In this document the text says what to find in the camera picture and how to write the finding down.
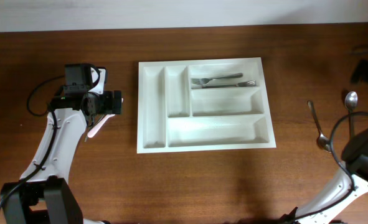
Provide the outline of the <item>large metal spoon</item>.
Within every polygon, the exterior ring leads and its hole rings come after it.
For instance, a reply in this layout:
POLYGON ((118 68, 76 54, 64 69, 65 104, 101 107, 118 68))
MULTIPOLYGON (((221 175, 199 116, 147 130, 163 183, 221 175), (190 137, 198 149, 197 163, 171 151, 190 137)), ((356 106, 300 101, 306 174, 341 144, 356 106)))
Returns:
MULTIPOLYGON (((357 104, 358 104, 357 93, 354 91, 350 91, 344 99, 344 106, 346 107, 349 114, 351 114, 357 108, 357 104)), ((349 134, 350 138, 353 138, 355 135, 354 121, 352 116, 349 117, 349 134)))

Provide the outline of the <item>metal spoon bowl down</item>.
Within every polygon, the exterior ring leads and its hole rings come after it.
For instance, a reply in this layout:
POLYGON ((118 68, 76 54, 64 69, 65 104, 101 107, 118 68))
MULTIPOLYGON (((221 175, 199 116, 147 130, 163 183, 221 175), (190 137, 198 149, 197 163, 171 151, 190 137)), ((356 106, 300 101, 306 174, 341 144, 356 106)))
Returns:
POLYGON ((311 111, 312 117, 314 119, 316 128, 318 130, 318 134, 319 136, 316 139, 317 145, 320 149, 323 149, 327 152, 331 152, 331 148, 329 147, 329 139, 323 134, 322 129, 321 129, 321 125, 319 123, 317 114, 316 114, 316 110, 314 108, 314 103, 312 100, 308 100, 307 101, 307 105, 311 111))

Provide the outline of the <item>metal fork crosswise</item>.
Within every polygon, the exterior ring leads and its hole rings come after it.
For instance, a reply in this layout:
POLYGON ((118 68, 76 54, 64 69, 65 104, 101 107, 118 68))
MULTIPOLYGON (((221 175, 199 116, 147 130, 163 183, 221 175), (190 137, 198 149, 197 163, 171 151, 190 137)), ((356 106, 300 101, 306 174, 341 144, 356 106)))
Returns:
POLYGON ((236 84, 229 85, 204 85, 202 88, 230 88, 230 87, 248 87, 248 86, 256 86, 257 82, 255 80, 250 80, 246 82, 240 82, 236 84))

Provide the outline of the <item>metal fork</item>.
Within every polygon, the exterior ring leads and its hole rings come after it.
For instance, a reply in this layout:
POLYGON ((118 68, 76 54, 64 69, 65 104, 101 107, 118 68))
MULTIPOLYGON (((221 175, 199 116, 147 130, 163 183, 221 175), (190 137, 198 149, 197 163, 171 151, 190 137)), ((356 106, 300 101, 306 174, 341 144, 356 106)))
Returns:
POLYGON ((243 73, 234 73, 231 75, 222 75, 217 77, 211 77, 211 78, 192 78, 191 83, 195 85, 206 85, 212 80, 220 80, 220 79, 230 79, 230 78, 241 78, 243 77, 243 73))

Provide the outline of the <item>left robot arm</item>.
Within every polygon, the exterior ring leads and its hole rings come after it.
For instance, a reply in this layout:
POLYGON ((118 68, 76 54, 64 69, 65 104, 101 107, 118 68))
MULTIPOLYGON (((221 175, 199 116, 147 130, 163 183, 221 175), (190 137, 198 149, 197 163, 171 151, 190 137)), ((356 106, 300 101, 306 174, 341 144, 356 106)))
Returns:
POLYGON ((105 67, 68 64, 61 85, 47 105, 47 126, 27 169, 0 192, 6 223, 90 223, 68 185, 75 151, 93 138, 106 121, 121 114, 120 91, 104 89, 105 67))

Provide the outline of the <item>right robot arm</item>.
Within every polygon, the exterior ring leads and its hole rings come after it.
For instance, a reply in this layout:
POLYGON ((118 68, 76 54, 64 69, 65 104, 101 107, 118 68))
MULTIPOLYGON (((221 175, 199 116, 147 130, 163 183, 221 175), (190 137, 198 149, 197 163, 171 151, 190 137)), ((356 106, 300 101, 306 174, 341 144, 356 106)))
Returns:
POLYGON ((318 146, 329 152, 339 166, 338 172, 312 201, 283 215, 279 223, 333 223, 355 199, 368 193, 368 128, 356 134, 354 122, 356 116, 368 117, 368 112, 357 112, 357 104, 357 93, 347 92, 344 106, 348 114, 336 122, 329 137, 319 133, 317 138, 318 146), (334 150, 334 135, 344 121, 349 122, 349 142, 339 156, 334 150))

